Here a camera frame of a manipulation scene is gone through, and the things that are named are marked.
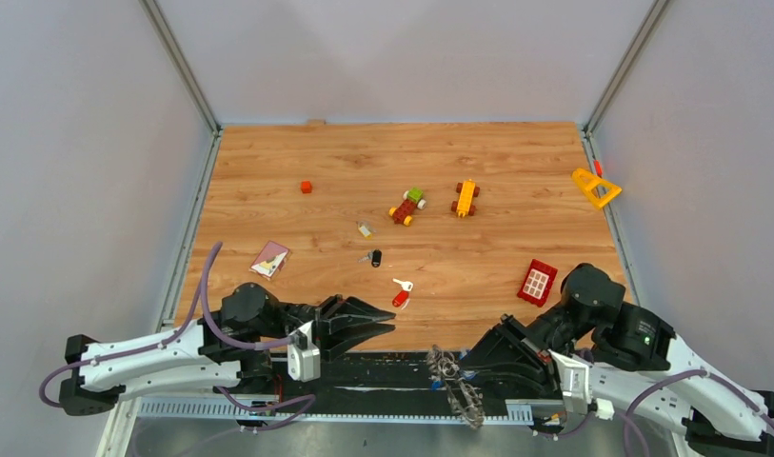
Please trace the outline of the red key tag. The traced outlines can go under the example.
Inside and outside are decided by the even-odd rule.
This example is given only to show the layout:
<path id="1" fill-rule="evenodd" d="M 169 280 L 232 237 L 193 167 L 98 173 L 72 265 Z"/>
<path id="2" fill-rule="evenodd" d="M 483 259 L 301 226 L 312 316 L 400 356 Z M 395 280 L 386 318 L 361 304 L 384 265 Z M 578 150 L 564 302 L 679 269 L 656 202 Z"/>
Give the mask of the red key tag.
<path id="1" fill-rule="evenodd" d="M 395 308 L 405 308 L 410 301 L 410 293 L 414 288 L 414 284 L 410 281 L 403 281 L 397 278 L 393 278 L 392 282 L 400 287 L 400 291 L 393 297 L 392 305 Z"/>

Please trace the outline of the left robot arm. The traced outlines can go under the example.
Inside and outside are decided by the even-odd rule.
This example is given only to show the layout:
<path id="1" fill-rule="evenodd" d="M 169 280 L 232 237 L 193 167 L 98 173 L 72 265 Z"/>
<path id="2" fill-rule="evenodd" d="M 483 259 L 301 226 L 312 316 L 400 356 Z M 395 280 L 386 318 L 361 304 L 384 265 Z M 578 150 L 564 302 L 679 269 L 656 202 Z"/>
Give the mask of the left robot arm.
<path id="1" fill-rule="evenodd" d="M 60 383 L 57 404 L 69 416 L 86 416 L 151 393 L 263 393 L 307 383 L 320 377 L 324 363 L 392 332 L 395 316 L 353 296 L 288 303 L 259 284 L 244 283 L 218 310 L 172 330 L 115 343 L 71 336 L 65 349 L 69 377 Z"/>

